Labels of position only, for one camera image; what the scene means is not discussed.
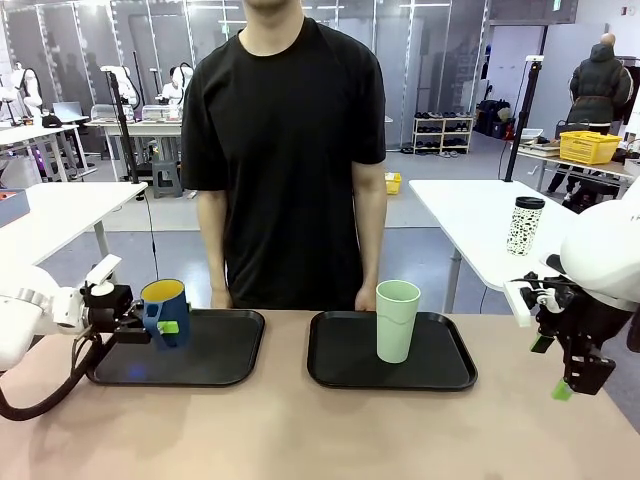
gray stool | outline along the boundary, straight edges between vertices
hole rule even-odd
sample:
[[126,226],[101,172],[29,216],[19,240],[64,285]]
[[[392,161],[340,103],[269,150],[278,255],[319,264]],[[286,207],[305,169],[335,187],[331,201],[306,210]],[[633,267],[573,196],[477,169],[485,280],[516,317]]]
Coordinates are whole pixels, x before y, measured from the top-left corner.
[[151,162],[151,172],[153,174],[153,198],[160,198],[162,195],[182,197],[182,185],[178,178],[178,167],[175,162],[154,160]]

blue mug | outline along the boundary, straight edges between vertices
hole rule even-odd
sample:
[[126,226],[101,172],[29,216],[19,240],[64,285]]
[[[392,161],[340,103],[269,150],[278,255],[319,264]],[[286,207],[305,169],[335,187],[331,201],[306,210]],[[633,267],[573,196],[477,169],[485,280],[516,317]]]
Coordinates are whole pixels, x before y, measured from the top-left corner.
[[142,289],[142,324],[161,349],[175,348],[189,339],[189,304],[179,280],[158,280]]

t-shirt sleeve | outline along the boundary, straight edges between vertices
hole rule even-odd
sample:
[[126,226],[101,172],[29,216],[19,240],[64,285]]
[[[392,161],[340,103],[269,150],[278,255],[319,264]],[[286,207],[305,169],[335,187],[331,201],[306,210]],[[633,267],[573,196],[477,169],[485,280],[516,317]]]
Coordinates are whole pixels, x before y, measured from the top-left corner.
[[360,73],[359,92],[354,115],[355,138],[352,160],[373,165],[386,156],[384,138],[385,97],[378,59],[368,52]]
[[185,94],[181,143],[182,186],[190,190],[226,190],[227,162],[196,75]]

shoe rack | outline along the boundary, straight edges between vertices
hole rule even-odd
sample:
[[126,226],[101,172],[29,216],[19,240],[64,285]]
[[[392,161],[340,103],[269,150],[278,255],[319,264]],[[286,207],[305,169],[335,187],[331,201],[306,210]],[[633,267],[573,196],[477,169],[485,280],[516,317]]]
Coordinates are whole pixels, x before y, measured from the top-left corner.
[[[471,132],[473,131],[473,117],[453,117],[453,118],[414,118],[412,147],[413,153],[443,153],[447,150],[466,150],[469,152],[471,146]],[[458,123],[466,126],[466,131],[447,132],[447,128]],[[439,128],[439,132],[418,133],[419,127]],[[445,141],[453,138],[464,138],[464,145],[445,145]],[[437,146],[426,147],[418,145],[418,142],[437,143]]]

tray rim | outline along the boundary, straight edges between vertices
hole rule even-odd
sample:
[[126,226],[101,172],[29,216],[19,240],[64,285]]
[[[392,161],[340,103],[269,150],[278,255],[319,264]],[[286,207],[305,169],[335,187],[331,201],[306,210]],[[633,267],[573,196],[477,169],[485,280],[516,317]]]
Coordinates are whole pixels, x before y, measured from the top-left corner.
[[85,376],[94,384],[100,386],[108,386],[108,387],[150,387],[150,388],[226,388],[231,387],[233,385],[238,385],[239,383],[247,380],[251,374],[253,373],[256,362],[258,359],[258,353],[260,351],[260,346],[262,345],[262,338],[264,337],[264,330],[266,328],[266,322],[264,316],[255,310],[218,310],[218,309],[192,309],[190,314],[196,317],[204,317],[207,315],[211,315],[212,313],[218,314],[224,312],[227,316],[232,317],[246,317],[252,320],[255,320],[258,324],[258,335],[256,335],[255,343],[253,345],[253,350],[251,357],[249,358],[249,368],[247,370],[246,375],[243,377],[233,380],[227,383],[219,383],[219,384],[199,384],[199,383],[145,383],[145,382],[110,382],[106,380],[101,380],[96,375],[96,369],[100,366],[100,363],[107,357],[107,355],[111,352],[111,349],[115,346],[115,342],[112,342],[111,346],[105,349],[95,362],[92,362],[90,367],[88,368]]
[[324,380],[319,379],[313,370],[313,366],[314,366],[314,360],[312,359],[312,351],[315,351],[315,349],[313,348],[313,345],[315,343],[316,340],[316,331],[317,331],[317,324],[320,320],[324,319],[324,318],[333,318],[333,317],[338,317],[338,316],[350,316],[350,317],[361,317],[361,316],[373,316],[375,315],[375,312],[348,312],[348,311],[335,311],[335,312],[321,312],[318,313],[317,315],[314,315],[314,317],[311,319],[311,322],[309,324],[309,342],[307,344],[307,372],[309,373],[309,376],[319,385],[322,385],[323,387],[327,387],[327,388],[333,388],[333,389],[337,389],[337,390],[396,390],[396,391],[420,391],[420,392],[462,392],[465,390],[470,389],[471,387],[473,387],[475,385],[475,383],[478,381],[478,369],[475,365],[475,362],[473,361],[473,358],[471,358],[471,354],[469,353],[469,350],[467,349],[466,344],[464,343],[464,340],[462,339],[462,336],[460,335],[460,332],[458,331],[458,327],[456,326],[455,322],[453,320],[451,320],[449,317],[441,314],[441,313],[436,313],[436,312],[418,312],[416,315],[429,315],[429,316],[434,316],[435,318],[429,318],[429,319],[425,319],[422,321],[434,321],[434,322],[438,322],[438,323],[442,323],[444,325],[446,325],[446,327],[449,329],[449,331],[451,332],[451,336],[453,338],[454,343],[456,344],[456,346],[458,347],[458,351],[461,353],[462,357],[463,357],[463,362],[465,364],[465,367],[467,368],[467,371],[469,372],[469,381],[461,384],[460,386],[457,387],[438,387],[438,386],[433,386],[433,387],[392,387],[392,386],[378,386],[378,387],[372,387],[372,386],[348,386],[348,385],[342,385],[342,384],[337,384],[337,383],[333,383],[333,382],[327,382]]

